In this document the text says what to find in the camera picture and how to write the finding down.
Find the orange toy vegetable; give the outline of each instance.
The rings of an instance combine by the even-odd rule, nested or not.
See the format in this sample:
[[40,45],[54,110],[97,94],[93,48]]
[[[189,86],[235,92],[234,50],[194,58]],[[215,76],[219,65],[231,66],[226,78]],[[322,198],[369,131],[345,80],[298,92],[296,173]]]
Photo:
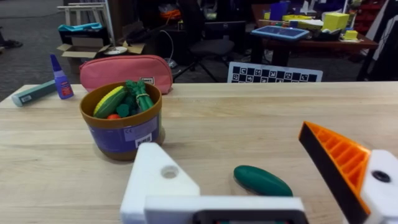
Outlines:
[[119,119],[120,116],[118,114],[111,114],[106,119]]

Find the blue tablet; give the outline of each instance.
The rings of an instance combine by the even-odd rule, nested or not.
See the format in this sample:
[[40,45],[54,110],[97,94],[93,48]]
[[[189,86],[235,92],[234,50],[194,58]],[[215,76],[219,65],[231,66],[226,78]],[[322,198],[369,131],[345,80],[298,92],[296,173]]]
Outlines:
[[308,33],[308,30],[280,26],[265,26],[251,32],[253,35],[286,41],[303,39]]

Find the blue bottle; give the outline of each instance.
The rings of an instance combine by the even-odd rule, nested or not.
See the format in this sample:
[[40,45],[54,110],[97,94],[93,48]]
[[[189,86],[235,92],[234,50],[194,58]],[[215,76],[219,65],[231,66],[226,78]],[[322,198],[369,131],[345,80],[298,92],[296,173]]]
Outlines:
[[54,54],[51,55],[52,70],[54,72],[55,86],[61,99],[67,99],[73,96],[73,90],[70,86],[68,77],[62,71],[60,64]]

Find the bottle label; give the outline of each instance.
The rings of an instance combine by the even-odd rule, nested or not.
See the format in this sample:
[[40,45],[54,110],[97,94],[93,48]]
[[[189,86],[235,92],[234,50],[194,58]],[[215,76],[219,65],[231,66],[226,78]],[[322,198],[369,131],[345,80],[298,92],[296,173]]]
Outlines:
[[117,129],[88,126],[95,143],[107,152],[128,152],[137,150],[144,142],[155,141],[160,133],[160,113],[145,123]]
[[63,96],[68,96],[72,93],[72,89],[68,82],[61,82],[61,92]]
[[22,97],[22,98],[21,98],[21,101],[22,101],[23,103],[25,103],[25,102],[27,102],[27,101],[29,101],[29,100],[31,100],[31,99],[32,99],[32,97],[31,97],[30,95],[27,95],[27,96]]

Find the purple bottle cap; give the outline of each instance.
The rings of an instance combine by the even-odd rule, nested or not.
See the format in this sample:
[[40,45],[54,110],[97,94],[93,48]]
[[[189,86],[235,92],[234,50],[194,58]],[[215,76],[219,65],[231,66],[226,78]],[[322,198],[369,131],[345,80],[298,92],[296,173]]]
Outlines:
[[61,65],[58,63],[56,56],[54,54],[51,54],[50,57],[51,57],[52,70],[54,72],[62,71]]

